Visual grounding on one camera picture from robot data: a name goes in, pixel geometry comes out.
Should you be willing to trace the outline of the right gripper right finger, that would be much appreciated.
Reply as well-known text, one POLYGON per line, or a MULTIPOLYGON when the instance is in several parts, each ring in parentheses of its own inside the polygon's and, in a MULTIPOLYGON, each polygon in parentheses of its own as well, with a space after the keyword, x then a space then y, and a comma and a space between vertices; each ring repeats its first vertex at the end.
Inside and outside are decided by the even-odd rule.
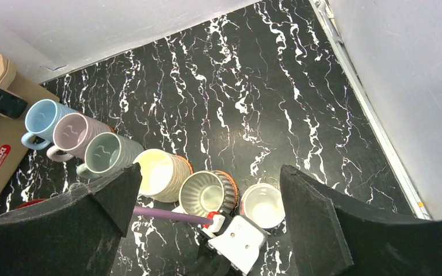
POLYGON ((280 169, 300 275, 442 275, 442 220, 393 213, 280 169))

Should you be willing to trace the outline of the small white grey mug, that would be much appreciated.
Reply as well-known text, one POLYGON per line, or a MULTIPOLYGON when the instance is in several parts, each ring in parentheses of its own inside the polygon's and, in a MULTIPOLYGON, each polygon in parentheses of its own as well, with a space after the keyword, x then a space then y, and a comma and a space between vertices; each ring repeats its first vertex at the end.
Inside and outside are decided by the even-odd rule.
POLYGON ((267 183, 250 186, 243 194, 240 214, 263 229, 277 227, 285 219, 285 211, 279 189, 267 183))

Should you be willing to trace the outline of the dark grey mug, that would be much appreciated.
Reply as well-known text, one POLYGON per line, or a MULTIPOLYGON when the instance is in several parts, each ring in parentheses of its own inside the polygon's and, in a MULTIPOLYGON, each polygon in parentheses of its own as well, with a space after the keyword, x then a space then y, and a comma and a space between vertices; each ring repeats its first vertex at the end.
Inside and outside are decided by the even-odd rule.
POLYGON ((134 162, 144 151, 144 147, 127 137, 112 132, 100 133, 88 144, 84 162, 76 173, 87 179, 96 179, 109 175, 134 162))

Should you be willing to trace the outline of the ribbed beige mug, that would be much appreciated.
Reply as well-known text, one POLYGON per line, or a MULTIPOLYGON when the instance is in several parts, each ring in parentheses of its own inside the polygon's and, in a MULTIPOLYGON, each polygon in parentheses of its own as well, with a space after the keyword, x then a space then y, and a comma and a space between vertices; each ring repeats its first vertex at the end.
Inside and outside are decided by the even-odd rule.
POLYGON ((234 210, 235 191, 230 181, 216 170, 198 171, 182 184, 179 206, 173 212, 205 217, 210 212, 234 210))

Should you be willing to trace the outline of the woven rattan coaster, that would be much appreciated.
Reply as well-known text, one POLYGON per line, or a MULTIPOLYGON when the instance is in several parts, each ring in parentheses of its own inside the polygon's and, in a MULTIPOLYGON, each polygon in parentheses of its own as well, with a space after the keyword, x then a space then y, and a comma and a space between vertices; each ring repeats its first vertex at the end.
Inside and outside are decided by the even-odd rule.
POLYGON ((189 160, 181 155, 176 155, 176 157, 178 157, 184 161, 184 163, 188 166, 189 174, 192 175, 194 173, 194 170, 193 170, 193 167, 192 167, 191 163, 189 162, 189 160))
POLYGON ((231 183, 234 191, 235 191, 235 205, 234 205, 234 209, 238 206, 238 202, 239 202, 239 189, 237 184, 235 183, 234 179, 232 178, 231 175, 229 175, 227 172, 221 171, 221 170, 217 170, 216 172, 221 173, 222 175, 224 175, 231 183))

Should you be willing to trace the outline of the lilac mug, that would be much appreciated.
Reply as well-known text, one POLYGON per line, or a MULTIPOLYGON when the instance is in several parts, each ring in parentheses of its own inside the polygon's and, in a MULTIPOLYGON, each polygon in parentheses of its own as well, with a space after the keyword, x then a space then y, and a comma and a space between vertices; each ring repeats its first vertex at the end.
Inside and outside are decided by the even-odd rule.
POLYGON ((115 130, 108 124, 81 113, 70 113, 61 118, 55 126, 52 138, 54 145, 47 150, 47 156, 56 162, 72 158, 85 158, 87 146, 100 133, 115 130))

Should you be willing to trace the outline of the light blue mug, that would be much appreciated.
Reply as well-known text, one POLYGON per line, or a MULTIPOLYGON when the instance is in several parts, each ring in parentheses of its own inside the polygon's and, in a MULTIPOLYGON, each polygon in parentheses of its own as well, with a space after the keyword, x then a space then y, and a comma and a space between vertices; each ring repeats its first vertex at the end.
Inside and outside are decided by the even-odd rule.
POLYGON ((32 150, 43 150, 53 143, 53 132, 58 121, 67 114, 77 113, 70 107, 51 99, 42 99, 33 104, 25 116, 27 133, 21 143, 32 150))

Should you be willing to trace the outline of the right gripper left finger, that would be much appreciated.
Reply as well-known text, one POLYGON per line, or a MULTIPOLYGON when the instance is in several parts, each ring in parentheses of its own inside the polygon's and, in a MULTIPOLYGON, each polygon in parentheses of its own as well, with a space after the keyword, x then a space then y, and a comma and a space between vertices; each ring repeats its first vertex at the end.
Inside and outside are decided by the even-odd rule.
POLYGON ((0 275, 109 275, 141 180, 132 164, 0 215, 0 275))

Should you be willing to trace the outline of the cream yellow mug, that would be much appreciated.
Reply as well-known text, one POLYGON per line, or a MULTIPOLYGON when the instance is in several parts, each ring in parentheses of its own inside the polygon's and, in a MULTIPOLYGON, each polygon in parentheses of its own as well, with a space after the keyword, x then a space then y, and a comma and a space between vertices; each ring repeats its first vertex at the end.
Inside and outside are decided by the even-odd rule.
POLYGON ((180 188, 190 176, 188 166, 175 154, 148 149, 134 160, 140 164, 139 194, 160 202, 178 201, 180 188))

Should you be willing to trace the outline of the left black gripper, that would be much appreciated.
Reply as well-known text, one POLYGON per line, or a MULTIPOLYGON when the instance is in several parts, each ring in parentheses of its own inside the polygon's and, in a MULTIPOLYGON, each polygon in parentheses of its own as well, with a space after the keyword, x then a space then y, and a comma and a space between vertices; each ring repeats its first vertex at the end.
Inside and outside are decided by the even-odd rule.
POLYGON ((235 276, 242 273, 232 267, 231 262, 224 256, 219 255, 209 248, 208 239, 200 239, 197 252, 197 261, 187 269, 188 276, 235 276))

